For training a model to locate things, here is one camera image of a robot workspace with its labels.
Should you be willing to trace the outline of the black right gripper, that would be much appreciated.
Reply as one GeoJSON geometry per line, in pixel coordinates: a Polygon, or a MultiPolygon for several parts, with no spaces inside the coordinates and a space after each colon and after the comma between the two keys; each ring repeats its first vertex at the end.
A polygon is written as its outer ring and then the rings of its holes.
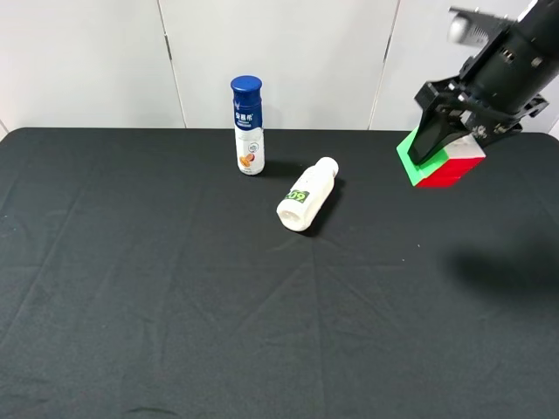
{"type": "Polygon", "coordinates": [[[482,148],[501,140],[548,105],[540,92],[557,76],[556,25],[502,25],[457,75],[421,87],[415,100],[422,117],[408,156],[421,165],[466,130],[482,148]]]}

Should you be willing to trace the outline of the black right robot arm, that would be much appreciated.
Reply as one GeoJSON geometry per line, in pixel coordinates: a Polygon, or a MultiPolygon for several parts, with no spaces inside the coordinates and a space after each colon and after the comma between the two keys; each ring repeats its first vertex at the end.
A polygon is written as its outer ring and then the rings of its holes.
{"type": "Polygon", "coordinates": [[[422,117],[408,155],[417,165],[457,139],[481,147],[522,130],[548,102],[541,92],[558,75],[558,3],[533,1],[516,18],[451,7],[448,38],[478,48],[459,73],[427,81],[415,96],[422,117]]]}

